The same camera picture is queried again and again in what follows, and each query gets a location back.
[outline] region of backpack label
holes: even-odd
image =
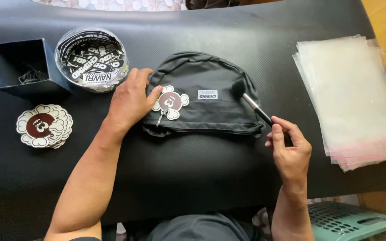
[[[217,100],[218,91],[217,90],[198,90],[197,99],[198,100]]]

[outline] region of black table mat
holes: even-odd
[[[88,11],[0,0],[0,42],[45,38],[56,45],[69,30],[89,26],[115,33],[131,68],[156,68],[180,51],[207,52],[243,68],[259,88],[264,111],[296,123],[312,144],[309,198],[386,189],[386,162],[343,173],[325,157],[318,118],[292,59],[297,41],[355,34],[374,38],[360,0],[287,0],[175,12]],[[45,234],[58,196],[98,131],[111,96],[74,88],[65,99],[30,102],[0,91],[1,240]],[[35,150],[20,141],[16,119],[48,103],[67,109],[73,132],[59,149]],[[122,146],[103,223],[271,205],[280,182],[264,142],[211,135],[154,139],[134,127]]]

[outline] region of stack of plastic bags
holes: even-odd
[[[298,42],[293,55],[326,156],[343,171],[386,160],[386,65],[375,40]]]

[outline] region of black box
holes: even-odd
[[[19,77],[30,71],[42,80],[22,84]],[[0,90],[25,99],[72,92],[45,39],[0,43]]]

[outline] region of hand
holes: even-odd
[[[151,69],[133,68],[127,80],[116,88],[104,121],[111,125],[115,132],[126,134],[153,108],[163,87],[156,86],[148,97],[145,95],[145,88],[149,84],[147,78],[152,73]]]
[[[281,175],[283,186],[293,191],[306,188],[306,178],[312,146],[304,138],[297,125],[272,116],[274,125],[267,135],[265,146],[274,151],[276,167]],[[293,142],[293,147],[285,147],[284,133],[287,130]]]

